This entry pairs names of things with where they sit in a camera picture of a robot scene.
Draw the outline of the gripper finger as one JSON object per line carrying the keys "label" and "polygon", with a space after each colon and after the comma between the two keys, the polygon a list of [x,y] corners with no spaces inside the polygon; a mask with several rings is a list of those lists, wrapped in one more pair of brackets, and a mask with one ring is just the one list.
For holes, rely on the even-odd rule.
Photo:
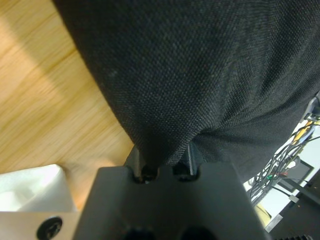
{"label": "gripper finger", "polygon": [[181,159],[172,167],[173,175],[178,180],[196,180],[198,169],[205,162],[196,144],[190,142]]}
{"label": "gripper finger", "polygon": [[134,145],[131,149],[124,166],[130,168],[133,172],[134,180],[136,182],[149,182],[148,175],[143,173],[143,167],[146,165],[143,157],[139,150]]}

